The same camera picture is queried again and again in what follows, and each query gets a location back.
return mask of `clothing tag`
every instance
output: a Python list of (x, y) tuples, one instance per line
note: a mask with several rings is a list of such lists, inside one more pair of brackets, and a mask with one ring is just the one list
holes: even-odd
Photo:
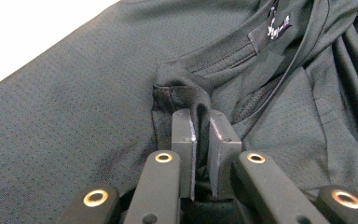
[(274, 22), (275, 22), (275, 14), (277, 12), (276, 6), (277, 6), (277, 4), (274, 4), (274, 6), (271, 8), (271, 11), (269, 13), (269, 15), (272, 17), (271, 25), (268, 27), (268, 36), (271, 40), (278, 39), (281, 35), (283, 35), (284, 31), (286, 31), (286, 29), (291, 26), (290, 16), (287, 15), (286, 18), (284, 18), (284, 21), (280, 26), (278, 26), (276, 28), (273, 27)]

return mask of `white background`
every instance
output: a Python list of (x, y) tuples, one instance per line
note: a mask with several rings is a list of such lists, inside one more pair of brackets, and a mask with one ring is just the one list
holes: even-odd
[(0, 0), (0, 80), (118, 0)]

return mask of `brass grommet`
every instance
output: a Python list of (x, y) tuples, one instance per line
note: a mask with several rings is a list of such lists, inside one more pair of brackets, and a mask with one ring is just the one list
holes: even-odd
[[(346, 207), (358, 209), (358, 198), (344, 190), (335, 189), (331, 192), (331, 196), (336, 202)], [(348, 200), (342, 199), (340, 196), (344, 196), (345, 198), (348, 198)]]
[(157, 156), (156, 156), (156, 161), (158, 162), (169, 162), (172, 160), (172, 155), (171, 154), (168, 154), (168, 153), (159, 153)]
[(249, 153), (247, 158), (249, 161), (254, 163), (263, 163), (266, 161), (266, 158), (256, 153)]
[[(92, 200), (91, 196), (95, 194), (102, 194), (102, 197), (97, 200)], [(98, 205), (103, 204), (107, 200), (108, 194), (103, 189), (95, 189), (89, 192), (83, 199), (83, 203), (88, 207), (96, 207)]]

